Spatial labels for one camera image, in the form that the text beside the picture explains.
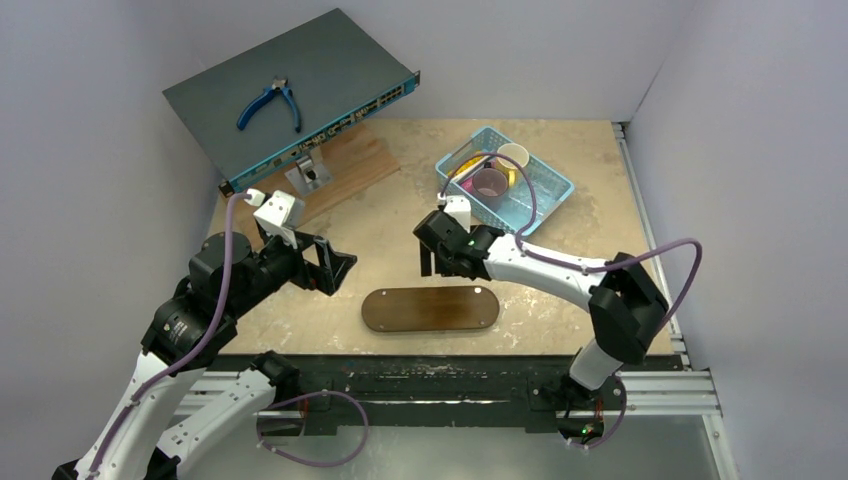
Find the dark wooden oval tray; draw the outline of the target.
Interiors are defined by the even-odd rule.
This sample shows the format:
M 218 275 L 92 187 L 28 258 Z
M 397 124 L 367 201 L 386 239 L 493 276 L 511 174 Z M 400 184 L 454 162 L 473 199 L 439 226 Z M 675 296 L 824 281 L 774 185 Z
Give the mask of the dark wooden oval tray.
M 499 299 L 481 286 L 378 289 L 361 306 L 363 322 L 378 333 L 479 330 L 499 315 Z

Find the purple translucent cup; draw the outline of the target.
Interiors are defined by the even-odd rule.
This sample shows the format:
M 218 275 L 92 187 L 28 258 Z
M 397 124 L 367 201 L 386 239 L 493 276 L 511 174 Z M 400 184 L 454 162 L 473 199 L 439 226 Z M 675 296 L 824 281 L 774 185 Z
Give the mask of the purple translucent cup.
M 481 203 L 500 204 L 509 189 L 507 177 L 494 168 L 483 168 L 471 178 L 471 194 Z

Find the light blue plastic basket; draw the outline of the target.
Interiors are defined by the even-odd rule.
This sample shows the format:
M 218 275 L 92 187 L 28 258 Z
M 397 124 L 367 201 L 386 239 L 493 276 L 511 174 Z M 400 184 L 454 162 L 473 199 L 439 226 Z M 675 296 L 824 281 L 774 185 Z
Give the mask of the light blue plastic basket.
M 437 177 L 440 179 L 439 188 L 445 184 L 449 173 L 461 167 L 474 154 L 479 152 L 494 152 L 512 140 L 492 126 L 485 126 L 475 131 L 469 139 L 442 157 L 435 164 Z M 524 167 L 536 195 L 536 217 L 533 224 L 524 232 L 524 236 L 532 235 L 574 191 L 574 184 L 564 175 L 557 172 L 535 155 L 529 155 L 529 162 Z M 521 178 L 511 187 L 506 199 L 498 210 L 493 211 L 475 199 L 464 187 L 454 186 L 455 180 L 448 188 L 448 195 L 464 194 L 469 198 L 472 216 L 482 224 L 500 228 L 509 233 L 515 233 L 524 227 L 531 219 L 532 200 L 529 187 Z

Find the yellow mug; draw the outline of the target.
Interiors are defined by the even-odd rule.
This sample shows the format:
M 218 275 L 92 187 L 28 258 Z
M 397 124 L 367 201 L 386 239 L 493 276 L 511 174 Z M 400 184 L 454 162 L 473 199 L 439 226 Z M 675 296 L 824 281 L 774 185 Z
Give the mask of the yellow mug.
M 512 188 L 522 178 L 519 167 L 524 168 L 529 163 L 529 152 L 517 143 L 506 143 L 497 149 L 500 157 L 494 161 L 494 167 L 507 179 L 509 188 Z

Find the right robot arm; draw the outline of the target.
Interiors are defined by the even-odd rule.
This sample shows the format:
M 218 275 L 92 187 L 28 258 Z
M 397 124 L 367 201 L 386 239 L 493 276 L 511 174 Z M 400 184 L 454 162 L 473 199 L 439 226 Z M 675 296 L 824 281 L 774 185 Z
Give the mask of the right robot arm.
M 592 339 L 573 357 L 555 389 L 539 390 L 567 408 L 588 405 L 623 366 L 641 364 L 669 310 L 647 271 L 624 252 L 611 261 L 580 262 L 544 248 L 521 248 L 515 235 L 496 227 L 464 227 L 441 209 L 431 211 L 413 234 L 425 276 L 514 283 L 589 314 Z

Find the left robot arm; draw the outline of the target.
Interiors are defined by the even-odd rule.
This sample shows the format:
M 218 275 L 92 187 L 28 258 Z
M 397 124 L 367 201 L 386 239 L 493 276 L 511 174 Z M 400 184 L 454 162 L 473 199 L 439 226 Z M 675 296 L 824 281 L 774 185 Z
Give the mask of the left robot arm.
M 188 274 L 155 312 L 141 340 L 128 388 L 109 423 L 81 458 L 58 466 L 56 479 L 183 479 L 213 445 L 247 416 L 308 401 L 300 370 L 274 351 L 251 359 L 223 393 L 174 422 L 189 390 L 237 334 L 237 322 L 283 285 L 333 295 L 357 262 L 328 240 L 298 232 L 296 243 L 265 237 L 254 251 L 240 233 L 209 237 Z

